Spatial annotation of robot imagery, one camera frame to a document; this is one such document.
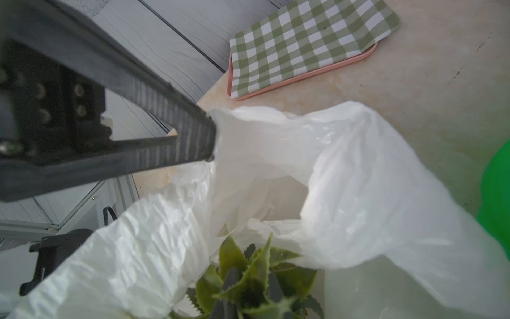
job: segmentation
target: spiky leaf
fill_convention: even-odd
[[[265,301],[264,291],[268,286],[270,245],[271,236],[264,248],[255,252],[241,280],[216,297],[241,308],[259,307]]]
[[[322,311],[322,307],[320,303],[312,297],[312,295],[308,295],[303,301],[300,302],[299,305],[301,308],[308,308],[314,313],[316,313],[320,319],[324,319],[324,311]]]
[[[196,299],[196,289],[195,288],[188,288],[186,291],[186,294],[188,295],[191,303],[195,307],[196,310],[200,311],[200,313],[203,313],[202,308],[200,308],[200,305],[198,304],[198,300]]]
[[[279,302],[269,302],[258,308],[243,309],[242,312],[253,319],[283,319],[286,312],[291,312],[291,305],[296,298],[282,298]]]
[[[237,268],[239,274],[242,274],[248,267],[248,262],[232,237],[229,236],[220,246],[220,277],[223,280],[232,267]]]
[[[254,252],[255,252],[255,244],[253,243],[250,246],[248,246],[248,248],[246,248],[243,255],[246,258],[246,260],[250,260],[250,258],[253,256]]]
[[[303,300],[310,293],[317,270],[295,267],[289,270],[275,271],[274,274],[286,297],[297,295],[300,300]]]
[[[220,292],[222,285],[223,280],[216,273],[214,265],[209,265],[205,274],[196,283],[196,298],[205,313],[210,313],[213,310],[216,301],[213,295]]]
[[[294,269],[296,268],[297,266],[293,263],[289,263],[289,262],[282,262],[281,264],[278,264],[276,266],[273,267],[273,270],[275,272],[282,272],[282,271],[286,271],[286,270],[289,270],[289,269]]]
[[[203,313],[203,314],[201,314],[198,317],[183,317],[183,316],[177,314],[176,312],[172,311],[168,315],[168,317],[171,318],[171,319],[207,319],[207,317],[209,317],[209,314],[208,313]]]
[[[297,257],[301,257],[301,255],[290,252],[286,249],[272,247],[271,248],[271,257],[269,258],[269,266],[275,267],[284,261],[287,261],[292,258],[297,258]]]

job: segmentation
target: checkered tablecloth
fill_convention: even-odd
[[[230,40],[231,97],[361,54],[398,30],[383,0],[296,0]]]

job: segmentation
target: screw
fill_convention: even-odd
[[[76,108],[76,114],[78,114],[79,117],[87,116],[87,108],[83,105],[78,105]]]
[[[76,84],[74,86],[74,93],[77,97],[83,97],[85,95],[85,89],[83,88],[83,85],[80,83]]]
[[[42,100],[46,96],[46,88],[41,83],[37,83],[37,94],[36,99]]]
[[[39,115],[43,124],[48,124],[52,120],[52,115],[46,109],[39,109]]]
[[[15,156],[23,152],[23,145],[18,141],[0,142],[0,154],[5,156]]]
[[[8,79],[9,76],[7,75],[7,71],[0,67],[0,84],[7,82]]]

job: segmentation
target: green plant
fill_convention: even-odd
[[[196,319],[207,319],[218,300],[235,305],[239,319],[281,319],[289,311],[295,319],[299,319],[304,318],[306,308],[324,319],[320,304],[309,294],[317,271],[288,263],[299,255],[270,245],[271,237],[263,248],[255,250],[252,244],[242,253],[234,240],[228,237],[220,247],[219,267],[211,264],[196,283],[196,289],[189,288],[187,291],[191,302],[201,313]],[[223,290],[223,282],[232,267],[239,270],[238,281]],[[271,270],[284,294],[279,302],[268,296]],[[175,312],[170,317],[189,319]]]

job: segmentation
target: beige countertop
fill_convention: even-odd
[[[402,26],[365,61],[240,102],[227,96],[224,75],[198,105],[270,106],[303,115],[359,101],[391,123],[475,214],[483,171],[510,138],[510,2],[386,3]],[[133,174],[140,196],[166,185],[176,169]]]

